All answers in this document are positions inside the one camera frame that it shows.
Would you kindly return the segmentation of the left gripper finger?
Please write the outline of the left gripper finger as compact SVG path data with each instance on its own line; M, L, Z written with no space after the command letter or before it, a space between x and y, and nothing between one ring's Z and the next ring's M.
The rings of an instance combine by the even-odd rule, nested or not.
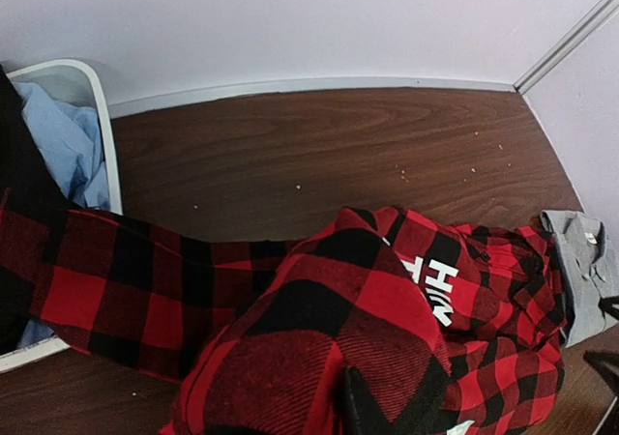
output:
M343 426L346 434L386 434L387 421L368 383L356 367L343 374Z

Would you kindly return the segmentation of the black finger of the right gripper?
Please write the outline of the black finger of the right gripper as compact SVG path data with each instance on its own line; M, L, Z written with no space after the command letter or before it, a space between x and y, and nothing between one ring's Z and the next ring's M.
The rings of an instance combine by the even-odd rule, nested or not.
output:
M607 351L586 351L584 360L600 375L615 396L619 395L619 355Z

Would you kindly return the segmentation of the red black plaid shirt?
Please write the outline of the red black plaid shirt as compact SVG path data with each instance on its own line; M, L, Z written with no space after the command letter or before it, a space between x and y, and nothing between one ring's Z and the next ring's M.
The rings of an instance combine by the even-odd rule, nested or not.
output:
M66 343L178 382L168 434L346 434L356 367L386 434L520 434L563 384L563 285L532 227L345 208L303 241L53 219L30 306Z

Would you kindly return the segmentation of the white plastic laundry basket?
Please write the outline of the white plastic laundry basket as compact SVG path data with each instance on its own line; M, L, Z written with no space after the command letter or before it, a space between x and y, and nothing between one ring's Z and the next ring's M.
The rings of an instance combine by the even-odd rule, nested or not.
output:
M90 106L97 110L109 187L110 211L121 215L123 204L114 135L103 86L96 71L76 59L56 59L8 72L6 77L17 82L37 83L58 101L75 106ZM3 374L12 372L69 348L70 345L61 338L52 336L2 355L1 372Z

